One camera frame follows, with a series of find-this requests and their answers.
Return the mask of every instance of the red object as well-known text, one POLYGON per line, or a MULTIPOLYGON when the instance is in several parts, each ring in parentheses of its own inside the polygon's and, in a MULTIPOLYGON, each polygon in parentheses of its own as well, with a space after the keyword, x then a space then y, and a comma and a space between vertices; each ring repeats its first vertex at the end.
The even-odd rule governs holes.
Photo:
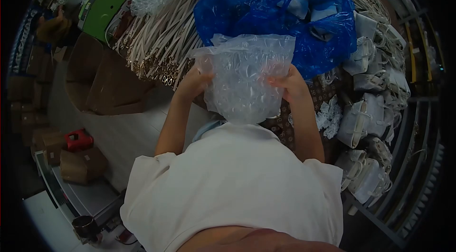
POLYGON ((94 144, 94 138, 84 128, 65 134, 65 139, 69 152, 83 151, 92 148, 94 144))

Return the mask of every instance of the cardboard box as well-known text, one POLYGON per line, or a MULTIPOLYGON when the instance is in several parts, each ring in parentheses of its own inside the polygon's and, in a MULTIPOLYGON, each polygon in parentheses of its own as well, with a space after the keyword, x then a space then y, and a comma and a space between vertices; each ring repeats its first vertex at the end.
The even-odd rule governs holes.
POLYGON ((35 109, 33 108, 33 105, 31 103, 23 103, 20 106, 21 111, 24 112, 34 112, 35 109))
POLYGON ((44 159, 49 165, 60 164, 60 152, 65 148, 67 141, 61 132, 51 132, 42 135, 44 159))
POLYGON ((125 59, 81 33, 71 53, 65 89, 80 111, 117 115, 144 111, 154 81, 143 81, 125 67, 125 59))
POLYGON ((87 184, 108 167, 108 160, 98 148, 75 153, 62 150, 60 158, 60 175, 69 182, 87 184))
POLYGON ((32 144, 35 145, 37 148, 37 151, 44 150, 44 142, 43 142, 43 135, 49 134, 49 133, 54 133, 54 132, 59 132, 59 129, 57 127, 43 127, 43 128, 38 128, 33 130, 33 135, 32 135, 32 144))
POLYGON ((26 112, 21 117, 22 143, 24 146, 30 146, 33 137, 33 130, 49 126, 48 117, 42 113, 26 112))
POLYGON ((54 80, 54 64, 51 55, 45 53, 43 55, 41 71, 37 74, 37 81, 40 83, 52 83, 52 80, 54 80))
POLYGON ((37 81, 35 81, 35 84, 33 85, 33 108, 40 109, 48 107, 50 92, 50 84, 39 84, 37 81))
POLYGON ((13 133, 20 133, 20 127, 22 124, 22 111, 20 110, 20 107, 21 103, 19 101, 11 102, 11 129, 13 130, 13 133))
POLYGON ((9 101, 31 101, 33 96, 32 77, 12 76, 8 80, 9 101))
POLYGON ((27 73, 31 75, 39 75, 43 66, 44 47, 33 45, 30 53, 29 63, 27 65, 27 73))

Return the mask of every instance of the tiled floor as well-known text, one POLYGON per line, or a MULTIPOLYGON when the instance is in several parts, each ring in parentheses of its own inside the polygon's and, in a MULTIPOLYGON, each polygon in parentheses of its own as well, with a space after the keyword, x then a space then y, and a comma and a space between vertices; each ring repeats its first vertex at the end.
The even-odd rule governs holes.
MULTIPOLYGON (((173 91, 165 86, 156 88, 143 113, 97 116, 79 112, 73 106, 64 87, 66 72, 67 62, 61 61, 56 68, 49 98, 48 116, 51 125, 59 127, 63 133, 86 128, 94 137, 95 146, 100 148, 109 161, 105 177, 118 191, 122 191, 127 187, 134 159, 140 155, 153 156, 173 91)), ((211 116, 211 113, 195 104, 191 105, 184 149, 211 116)))

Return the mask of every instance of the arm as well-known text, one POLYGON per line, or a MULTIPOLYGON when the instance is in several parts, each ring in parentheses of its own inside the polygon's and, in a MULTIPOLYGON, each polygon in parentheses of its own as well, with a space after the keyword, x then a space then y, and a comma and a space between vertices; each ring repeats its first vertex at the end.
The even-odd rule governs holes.
POLYGON ((314 158, 324 163, 325 154, 312 97, 299 71, 291 65, 286 77, 269 77, 268 81, 274 87, 285 89, 283 98, 289 102, 293 116, 296 157, 302 162, 314 158))
POLYGON ((191 102, 202 93, 213 77, 212 74, 200 74, 196 67, 188 71, 171 100, 168 116, 155 147, 155 156, 167 152, 176 155, 182 153, 191 102))

